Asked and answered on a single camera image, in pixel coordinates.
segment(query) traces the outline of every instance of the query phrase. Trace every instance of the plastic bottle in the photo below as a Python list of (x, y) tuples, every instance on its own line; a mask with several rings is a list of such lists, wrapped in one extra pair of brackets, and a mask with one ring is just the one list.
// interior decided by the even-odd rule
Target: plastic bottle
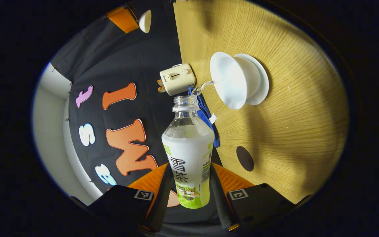
[(204, 207), (210, 200), (210, 164), (215, 134), (201, 118), (196, 96), (175, 97), (175, 118), (162, 135), (179, 203)]

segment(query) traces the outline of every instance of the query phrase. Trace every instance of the white saucer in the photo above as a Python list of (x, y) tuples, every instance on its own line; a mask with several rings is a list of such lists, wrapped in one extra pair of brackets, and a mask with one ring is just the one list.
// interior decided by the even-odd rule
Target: white saucer
[(259, 89), (251, 97), (246, 99), (247, 104), (258, 105), (259, 103), (264, 101), (264, 99), (267, 97), (267, 94), (268, 94), (269, 80), (268, 80), (267, 72), (258, 60), (256, 60), (252, 56), (249, 56), (248, 54), (235, 54), (234, 57), (239, 57), (239, 58), (243, 58), (250, 61), (251, 63), (255, 65), (255, 67), (260, 72), (261, 83), (260, 83)]

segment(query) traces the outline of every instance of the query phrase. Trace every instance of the foam letter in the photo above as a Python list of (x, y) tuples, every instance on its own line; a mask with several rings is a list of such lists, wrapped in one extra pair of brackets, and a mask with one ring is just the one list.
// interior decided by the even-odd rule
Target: foam letter
[(93, 144), (96, 141), (93, 127), (89, 123), (86, 123), (84, 126), (81, 125), (78, 133), (80, 134), (81, 143), (85, 146), (88, 146), (89, 143)]
[(178, 195), (174, 191), (169, 192), (169, 200), (167, 201), (167, 207), (175, 207), (179, 205)]
[(114, 92), (105, 92), (102, 97), (102, 106), (104, 110), (107, 110), (113, 103), (124, 99), (133, 100), (137, 97), (136, 85), (129, 83), (127, 87)]
[(75, 99), (75, 103), (77, 104), (77, 108), (80, 108), (81, 103), (89, 99), (91, 94), (93, 93), (93, 86), (89, 86), (86, 93), (83, 93), (82, 91), (78, 94), (77, 99)]
[(146, 141), (146, 133), (141, 120), (136, 119), (132, 125), (118, 130), (106, 130), (106, 139), (111, 147), (124, 150), (115, 162), (123, 176), (127, 176), (130, 171), (154, 170), (158, 167), (155, 158), (150, 155), (146, 156), (144, 160), (137, 161), (149, 150), (146, 145), (131, 143), (132, 141)]
[(104, 164), (96, 166), (94, 169), (96, 170), (96, 174), (105, 184), (109, 183), (110, 185), (116, 185), (115, 179), (110, 175), (109, 169)]

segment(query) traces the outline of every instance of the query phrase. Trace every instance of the round hole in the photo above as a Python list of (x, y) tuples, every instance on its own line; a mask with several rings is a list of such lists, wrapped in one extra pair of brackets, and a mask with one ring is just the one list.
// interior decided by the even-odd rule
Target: round hole
[(254, 219), (254, 216), (246, 216), (244, 219), (243, 219), (243, 221), (244, 222), (250, 222), (250, 221), (252, 221)]
[(236, 156), (245, 170), (254, 170), (254, 160), (252, 159), (251, 154), (243, 146), (236, 148)]

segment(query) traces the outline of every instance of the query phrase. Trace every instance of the white tag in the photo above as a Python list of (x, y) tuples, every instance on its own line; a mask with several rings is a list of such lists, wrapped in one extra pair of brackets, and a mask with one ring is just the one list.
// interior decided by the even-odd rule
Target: white tag
[(209, 118), (210, 120), (210, 123), (215, 123), (215, 120), (217, 119), (217, 117), (215, 116), (215, 113), (212, 114), (212, 116)]

